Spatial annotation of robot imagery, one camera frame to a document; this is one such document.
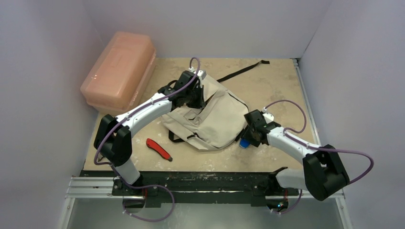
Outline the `blue pencil sharpener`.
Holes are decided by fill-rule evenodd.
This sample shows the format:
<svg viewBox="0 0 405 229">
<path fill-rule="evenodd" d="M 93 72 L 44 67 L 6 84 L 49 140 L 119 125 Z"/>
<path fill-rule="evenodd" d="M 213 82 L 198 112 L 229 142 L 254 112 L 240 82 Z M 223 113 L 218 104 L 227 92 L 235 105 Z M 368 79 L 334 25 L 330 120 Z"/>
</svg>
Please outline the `blue pencil sharpener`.
<svg viewBox="0 0 405 229">
<path fill-rule="evenodd" d="M 250 146 L 250 143 L 246 139 L 241 139 L 239 142 L 239 146 L 243 149 L 246 149 Z"/>
</svg>

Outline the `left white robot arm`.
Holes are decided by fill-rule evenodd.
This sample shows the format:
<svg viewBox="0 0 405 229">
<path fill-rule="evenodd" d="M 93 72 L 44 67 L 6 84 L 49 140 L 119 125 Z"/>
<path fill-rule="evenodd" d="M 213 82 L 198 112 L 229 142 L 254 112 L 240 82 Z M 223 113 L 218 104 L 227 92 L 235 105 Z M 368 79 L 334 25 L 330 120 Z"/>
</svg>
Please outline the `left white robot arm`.
<svg viewBox="0 0 405 229">
<path fill-rule="evenodd" d="M 136 108 L 113 117 L 102 117 L 94 147 L 97 155 L 102 155 L 108 164 L 122 177 L 124 189 L 130 195 L 142 190 L 140 172 L 130 161 L 132 138 L 142 128 L 155 119 L 184 105 L 191 108 L 204 108 L 203 79 L 206 72 L 184 71 L 180 78 L 160 88 L 148 101 Z"/>
</svg>

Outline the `beige backpack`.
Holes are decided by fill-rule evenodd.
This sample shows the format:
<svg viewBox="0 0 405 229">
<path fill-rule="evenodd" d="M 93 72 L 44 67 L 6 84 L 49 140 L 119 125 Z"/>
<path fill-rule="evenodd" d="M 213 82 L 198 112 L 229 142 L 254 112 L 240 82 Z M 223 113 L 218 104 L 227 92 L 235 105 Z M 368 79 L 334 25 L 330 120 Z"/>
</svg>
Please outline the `beige backpack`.
<svg viewBox="0 0 405 229">
<path fill-rule="evenodd" d="M 169 131 L 169 140 L 186 142 L 205 152 L 221 150 L 238 140 L 246 127 L 244 115 L 249 108 L 222 82 L 258 65 L 255 63 L 218 80 L 207 75 L 202 81 L 205 108 L 183 106 L 161 117 L 162 124 Z"/>
</svg>

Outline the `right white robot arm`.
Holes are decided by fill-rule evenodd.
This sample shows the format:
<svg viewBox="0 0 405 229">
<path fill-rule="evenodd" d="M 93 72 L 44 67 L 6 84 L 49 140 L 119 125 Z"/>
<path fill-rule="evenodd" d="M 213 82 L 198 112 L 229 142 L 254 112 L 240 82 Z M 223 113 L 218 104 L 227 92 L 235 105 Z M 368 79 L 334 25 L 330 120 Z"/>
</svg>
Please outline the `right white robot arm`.
<svg viewBox="0 0 405 229">
<path fill-rule="evenodd" d="M 244 115 L 247 126 L 242 139 L 250 145 L 275 147 L 300 162 L 302 169 L 284 168 L 272 172 L 268 188 L 280 194 L 286 188 L 308 191 L 323 201 L 350 183 L 346 169 L 331 145 L 319 146 L 289 135 L 269 113 L 253 110 Z"/>
</svg>

